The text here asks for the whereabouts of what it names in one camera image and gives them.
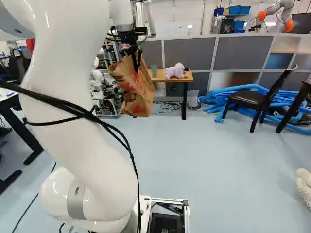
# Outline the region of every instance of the table leg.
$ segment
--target table leg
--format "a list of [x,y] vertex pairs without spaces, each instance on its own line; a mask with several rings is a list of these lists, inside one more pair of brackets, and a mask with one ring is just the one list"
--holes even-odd
[[296,97],[296,99],[293,101],[292,105],[290,106],[289,110],[279,123],[278,127],[276,128],[276,132],[280,133],[285,126],[287,125],[287,122],[294,116],[294,114],[297,112],[299,109],[301,103],[305,100],[307,97],[308,93],[311,91],[310,85],[307,83],[303,82],[303,85]]
[[3,193],[21,174],[21,170],[16,170],[5,180],[0,179],[0,194]]
[[183,103],[182,103],[182,110],[181,110],[181,118],[182,120],[186,120],[186,105],[187,105],[187,91],[188,91],[188,82],[184,83],[184,91],[183,91]]
[[30,164],[43,151],[42,146],[10,108],[0,105],[0,113],[11,125],[12,129],[33,150],[33,153],[24,161],[25,165]]

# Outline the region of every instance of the box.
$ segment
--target box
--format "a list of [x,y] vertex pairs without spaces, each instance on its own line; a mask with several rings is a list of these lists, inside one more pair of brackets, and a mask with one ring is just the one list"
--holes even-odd
[[225,8],[225,9],[224,9],[224,15],[228,15],[229,12],[230,12],[230,9],[229,9],[229,8]]
[[234,24],[233,24],[233,28],[234,29],[242,29],[242,28],[244,28],[244,24],[245,24],[245,21],[239,21],[239,20],[237,20],[237,21],[234,21]]
[[241,7],[241,5],[230,6],[229,7],[229,9],[230,9],[229,14],[230,15],[238,15],[240,13],[240,7]]
[[242,33],[245,33],[245,30],[244,29],[234,29],[233,34],[242,34]]
[[248,15],[251,7],[250,6],[241,6],[240,7],[240,14],[241,15]]
[[217,7],[214,10],[214,16],[220,16],[224,14],[224,8],[223,7]]

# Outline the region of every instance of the paper bag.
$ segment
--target paper bag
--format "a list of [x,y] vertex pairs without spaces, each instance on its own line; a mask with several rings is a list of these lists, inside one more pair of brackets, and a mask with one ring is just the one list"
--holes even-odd
[[124,94],[122,112],[135,117],[148,117],[151,113],[155,87],[143,58],[138,73],[134,69],[132,56],[109,66],[109,74],[115,79]]

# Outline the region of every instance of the plush toy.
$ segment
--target plush toy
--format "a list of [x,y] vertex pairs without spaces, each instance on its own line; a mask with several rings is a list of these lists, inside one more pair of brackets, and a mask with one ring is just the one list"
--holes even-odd
[[311,174],[303,168],[298,169],[296,185],[300,196],[311,210]]
[[182,79],[185,77],[185,67],[181,63],[177,63],[174,67],[166,68],[165,79],[170,79],[170,77],[177,77]]

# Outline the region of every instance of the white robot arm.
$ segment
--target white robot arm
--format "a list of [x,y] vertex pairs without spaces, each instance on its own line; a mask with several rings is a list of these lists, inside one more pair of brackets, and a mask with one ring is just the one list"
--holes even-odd
[[292,10],[294,7],[295,0],[279,0],[277,3],[273,4],[272,6],[268,7],[264,11],[260,11],[257,15],[257,20],[264,21],[267,15],[273,15],[279,11],[282,7],[284,10],[281,13],[281,20],[282,23],[285,25],[283,29],[284,32],[290,32],[294,28],[294,23],[292,19]]
[[[120,32],[133,28],[129,0],[0,0],[0,28],[36,39],[21,86],[91,110],[89,71],[108,32],[109,15]],[[20,102],[29,122],[74,117],[26,95],[20,95]],[[137,178],[131,164],[109,145],[106,131],[86,119],[32,128],[64,166],[40,191],[49,214],[99,233],[119,233],[128,224],[136,229]]]

